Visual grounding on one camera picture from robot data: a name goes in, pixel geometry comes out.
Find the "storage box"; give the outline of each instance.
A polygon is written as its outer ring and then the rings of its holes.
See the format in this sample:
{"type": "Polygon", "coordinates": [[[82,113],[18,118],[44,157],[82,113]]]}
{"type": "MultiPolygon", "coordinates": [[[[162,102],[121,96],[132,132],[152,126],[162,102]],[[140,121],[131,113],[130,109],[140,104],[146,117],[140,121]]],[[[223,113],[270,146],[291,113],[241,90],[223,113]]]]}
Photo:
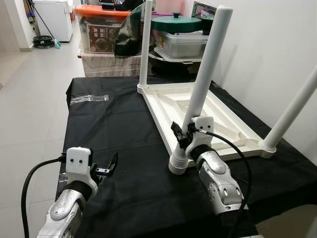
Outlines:
{"type": "Polygon", "coordinates": [[[78,5],[78,16],[83,50],[86,53],[114,53],[119,29],[130,11],[103,10],[96,5],[78,5]]]}
{"type": "Polygon", "coordinates": [[[169,34],[158,32],[156,52],[168,59],[201,59],[208,36],[202,31],[169,34]]]}

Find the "black tablecloth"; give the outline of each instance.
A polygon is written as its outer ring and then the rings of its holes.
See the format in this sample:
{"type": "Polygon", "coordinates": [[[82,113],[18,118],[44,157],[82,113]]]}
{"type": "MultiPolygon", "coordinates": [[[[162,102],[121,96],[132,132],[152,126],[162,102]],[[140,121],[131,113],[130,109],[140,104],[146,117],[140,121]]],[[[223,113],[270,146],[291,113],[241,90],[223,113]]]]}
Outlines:
{"type": "MultiPolygon", "coordinates": [[[[188,80],[149,77],[151,84],[188,80]]],[[[206,232],[211,237],[217,224],[198,173],[195,168],[182,176],[169,172],[169,155],[143,97],[136,92],[137,82],[136,77],[76,78],[67,91],[63,150],[92,148],[99,167],[119,154],[114,175],[87,205],[76,237],[189,237],[206,232]]],[[[213,85],[210,90],[259,136],[266,136],[270,128],[225,90],[213,85]]],[[[248,160],[254,177],[249,208],[256,222],[304,204],[317,205],[317,167],[285,140],[270,159],[248,160]]],[[[245,191],[243,161],[228,165],[245,191]]],[[[57,194],[65,179],[62,164],[57,194]]]]}

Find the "black hose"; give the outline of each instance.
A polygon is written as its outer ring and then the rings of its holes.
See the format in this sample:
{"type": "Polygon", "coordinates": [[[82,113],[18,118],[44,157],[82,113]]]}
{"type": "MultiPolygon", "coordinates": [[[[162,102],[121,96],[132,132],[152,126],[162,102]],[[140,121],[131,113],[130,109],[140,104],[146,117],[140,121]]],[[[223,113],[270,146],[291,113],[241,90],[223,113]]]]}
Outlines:
{"type": "Polygon", "coordinates": [[[51,48],[55,43],[51,36],[35,36],[33,37],[33,44],[36,48],[51,48]]]}
{"type": "Polygon", "coordinates": [[[28,186],[29,183],[31,181],[31,177],[34,174],[34,172],[39,169],[40,167],[44,166],[44,165],[48,165],[51,163],[55,163],[55,162],[64,162],[65,156],[60,156],[57,159],[54,160],[48,160],[48,161],[44,161],[42,163],[39,163],[38,165],[36,165],[28,174],[28,176],[25,179],[24,185],[23,185],[23,189],[22,189],[22,196],[21,196],[21,214],[22,214],[22,223],[23,223],[23,230],[24,230],[24,237],[25,238],[29,238],[30,234],[29,234],[29,226],[28,226],[28,218],[27,218],[27,213],[26,213],[26,194],[28,191],[28,186]]]}

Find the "white cylinder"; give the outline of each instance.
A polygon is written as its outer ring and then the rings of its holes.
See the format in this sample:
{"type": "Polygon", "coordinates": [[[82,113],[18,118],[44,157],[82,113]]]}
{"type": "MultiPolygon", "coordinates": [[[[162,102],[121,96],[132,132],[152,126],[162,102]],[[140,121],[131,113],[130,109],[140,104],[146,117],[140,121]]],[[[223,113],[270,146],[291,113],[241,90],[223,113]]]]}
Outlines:
{"type": "Polygon", "coordinates": [[[144,23],[143,23],[142,55],[141,55],[140,80],[138,84],[138,93],[141,93],[139,89],[148,87],[147,79],[148,79],[151,19],[152,19],[152,0],[146,0],[144,23]]]}
{"type": "Polygon", "coordinates": [[[288,105],[285,112],[278,119],[266,138],[259,142],[259,145],[267,151],[275,151],[276,145],[281,140],[287,129],[293,123],[300,111],[303,109],[309,98],[317,88],[317,65],[308,79],[288,105]]]}
{"type": "Polygon", "coordinates": [[[187,125],[191,122],[191,119],[200,116],[202,112],[211,83],[211,76],[220,54],[232,12],[232,8],[225,6],[219,6],[216,10],[202,63],[195,81],[195,88],[183,122],[182,130],[184,133],[187,132],[187,125]]]}

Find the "plastic container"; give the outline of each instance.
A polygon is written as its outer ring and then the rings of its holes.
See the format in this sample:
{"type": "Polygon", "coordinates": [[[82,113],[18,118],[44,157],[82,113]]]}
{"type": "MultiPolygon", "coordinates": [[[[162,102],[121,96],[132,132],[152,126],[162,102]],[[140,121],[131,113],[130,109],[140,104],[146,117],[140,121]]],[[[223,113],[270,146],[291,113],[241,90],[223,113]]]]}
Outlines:
{"type": "Polygon", "coordinates": [[[184,14],[184,0],[156,0],[155,10],[159,14],[173,14],[180,12],[184,14]]]}
{"type": "Polygon", "coordinates": [[[201,59],[208,40],[202,31],[175,35],[160,31],[158,35],[155,51],[169,60],[201,59]]]}
{"type": "Polygon", "coordinates": [[[78,16],[83,51],[113,54],[119,29],[130,11],[103,10],[96,5],[78,5],[78,16]]]}

